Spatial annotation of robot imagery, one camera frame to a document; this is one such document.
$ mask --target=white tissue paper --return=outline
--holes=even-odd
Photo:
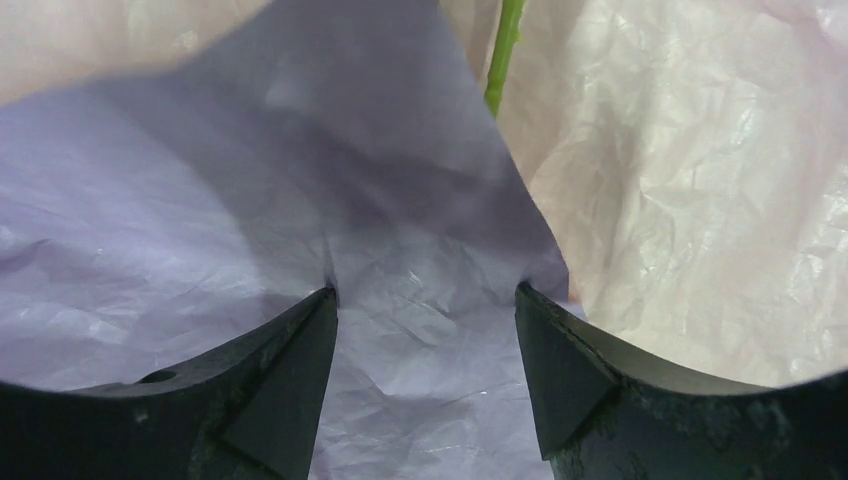
[[[443,0],[478,78],[495,0]],[[778,386],[848,365],[848,1],[528,0],[499,124],[589,320]]]

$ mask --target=green stem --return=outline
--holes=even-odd
[[[495,36],[495,50],[492,53],[492,64],[489,67],[486,93],[484,97],[492,115],[498,116],[503,97],[503,86],[509,70],[509,59],[512,48],[518,41],[518,22],[524,12],[524,0],[503,0],[501,19],[498,23],[498,33]]]

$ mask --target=flower stem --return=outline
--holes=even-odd
[[[495,35],[495,50],[492,53],[492,64],[489,66],[489,74],[486,83],[484,97],[492,115],[498,116],[503,97],[503,86],[506,83],[506,74],[509,70],[509,60],[512,57],[512,48],[518,41],[518,23],[524,12],[525,0],[503,0],[501,6],[501,19],[498,23],[498,33]]]

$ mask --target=purple wrapping paper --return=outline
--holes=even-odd
[[[434,2],[289,0],[0,109],[0,378],[133,382],[332,281],[315,479],[550,478],[513,323],[567,270]]]

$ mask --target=small hole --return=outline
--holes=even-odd
[[[166,380],[170,380],[176,376],[177,374],[170,370],[159,370],[158,372],[153,372],[150,375],[142,378],[138,381],[138,383],[159,383],[164,382]]]

